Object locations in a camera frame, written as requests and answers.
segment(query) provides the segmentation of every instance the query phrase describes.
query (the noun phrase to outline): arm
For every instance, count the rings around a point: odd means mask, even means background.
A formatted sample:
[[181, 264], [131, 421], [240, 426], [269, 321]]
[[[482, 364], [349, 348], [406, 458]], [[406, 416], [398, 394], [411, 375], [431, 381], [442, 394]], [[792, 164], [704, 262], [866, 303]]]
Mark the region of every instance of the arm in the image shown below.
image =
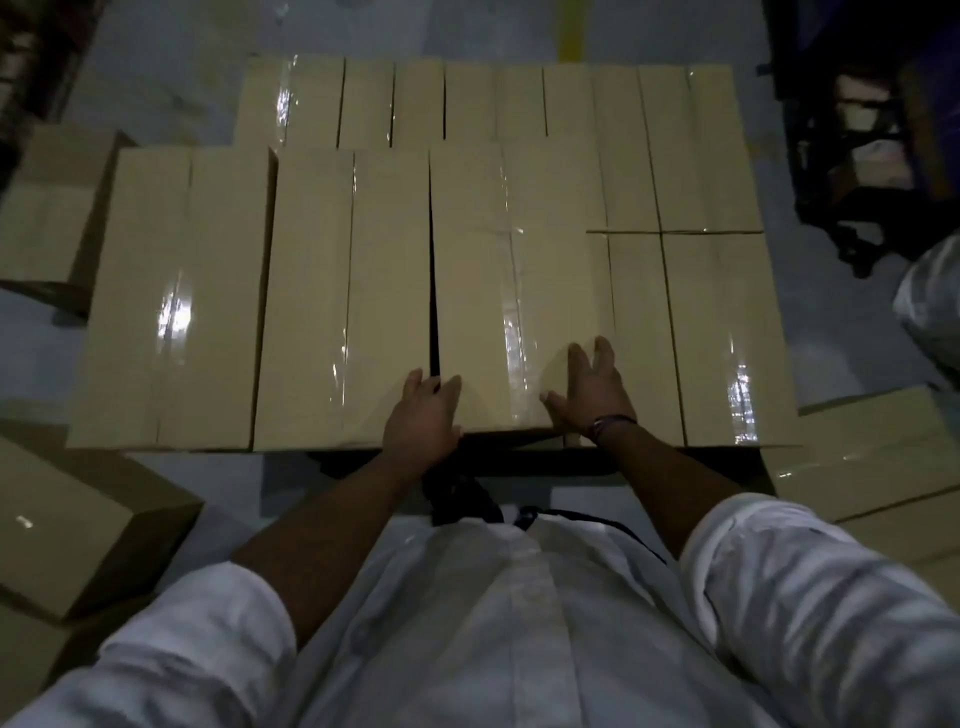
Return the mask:
[[[542, 396], [559, 429], [587, 436], [598, 418], [626, 415], [636, 419], [613, 365], [613, 348], [603, 336], [597, 337], [592, 365], [583, 349], [570, 345], [567, 375], [566, 397], [556, 392]], [[612, 423], [596, 444], [616, 462], [663, 543], [677, 557], [713, 506], [741, 492], [731, 480], [662, 443], [639, 425]]]
[[[635, 418], [606, 339], [593, 365], [569, 351], [567, 397], [544, 397], [558, 426], [587, 434]], [[727, 478], [614, 423], [611, 454], [681, 571], [703, 631], [797, 725], [960, 724], [960, 617], [910, 569], [808, 509], [746, 494]]]
[[460, 378], [412, 372], [383, 436], [359, 471], [261, 531], [232, 561], [279, 595], [303, 646], [336, 608], [410, 487], [457, 447]]
[[259, 724], [403, 495], [457, 448], [459, 397], [458, 377], [412, 372], [368, 465], [184, 576], [8, 725]]

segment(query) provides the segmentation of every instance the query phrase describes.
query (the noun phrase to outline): wristband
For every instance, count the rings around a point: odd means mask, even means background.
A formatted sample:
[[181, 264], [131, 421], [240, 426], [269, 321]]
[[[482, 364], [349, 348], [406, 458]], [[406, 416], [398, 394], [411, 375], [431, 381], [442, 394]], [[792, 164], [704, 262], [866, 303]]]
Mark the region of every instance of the wristband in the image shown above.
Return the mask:
[[636, 420], [629, 415], [606, 415], [604, 417], [598, 417], [587, 428], [587, 437], [589, 437], [594, 444], [598, 444], [597, 441], [600, 439], [600, 435], [613, 423], [630, 423], [631, 425], [636, 425]]

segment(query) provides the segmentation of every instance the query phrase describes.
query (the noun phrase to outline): rolled-up sleeve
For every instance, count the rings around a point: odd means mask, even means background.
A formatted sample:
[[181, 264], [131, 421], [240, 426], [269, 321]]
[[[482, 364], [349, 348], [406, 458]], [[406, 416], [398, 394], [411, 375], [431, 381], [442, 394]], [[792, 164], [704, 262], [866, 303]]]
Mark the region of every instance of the rolled-up sleeve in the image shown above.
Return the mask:
[[64, 675], [8, 726], [252, 725], [296, 655], [274, 590], [219, 564], [172, 585], [104, 642], [94, 666]]
[[960, 724], [960, 617], [913, 571], [808, 509], [743, 494], [681, 571], [701, 627], [800, 725]]

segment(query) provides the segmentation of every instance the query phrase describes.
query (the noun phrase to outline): person's left hand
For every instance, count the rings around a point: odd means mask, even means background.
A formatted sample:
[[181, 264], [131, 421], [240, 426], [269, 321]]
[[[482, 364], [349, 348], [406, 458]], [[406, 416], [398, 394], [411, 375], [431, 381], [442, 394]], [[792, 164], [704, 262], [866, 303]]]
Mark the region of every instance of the person's left hand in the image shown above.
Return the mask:
[[460, 401], [461, 379], [441, 386], [440, 378], [423, 380], [415, 369], [403, 383], [403, 399], [394, 407], [383, 431], [383, 454], [398, 473], [414, 481], [457, 448], [461, 428], [453, 426]]

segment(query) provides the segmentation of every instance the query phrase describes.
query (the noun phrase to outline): gray floor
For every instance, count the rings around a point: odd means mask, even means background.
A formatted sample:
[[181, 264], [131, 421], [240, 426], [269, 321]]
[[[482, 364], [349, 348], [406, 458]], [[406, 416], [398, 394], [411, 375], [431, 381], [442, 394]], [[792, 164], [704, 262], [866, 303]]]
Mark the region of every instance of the gray floor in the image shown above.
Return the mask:
[[[250, 51], [550, 61], [555, 6], [550, 0], [113, 0], [67, 117], [118, 127], [141, 144], [229, 143]], [[756, 75], [769, 60], [759, 0], [595, 0], [584, 47], [587, 61], [733, 65], [800, 404], [942, 381], [891, 314], [903, 261], [885, 259], [870, 279], [855, 280], [827, 238], [796, 220], [780, 107], [770, 79]], [[83, 339], [81, 328], [49, 308], [0, 291], [0, 401], [45, 400], [44, 411], [62, 418]], [[322, 482], [314, 465], [296, 455], [142, 459], [211, 503], [180, 568], [224, 553]], [[615, 483], [522, 480], [496, 489], [506, 502], [552, 500], [637, 528], [645, 520]], [[400, 517], [396, 533], [410, 527], [422, 521]]]

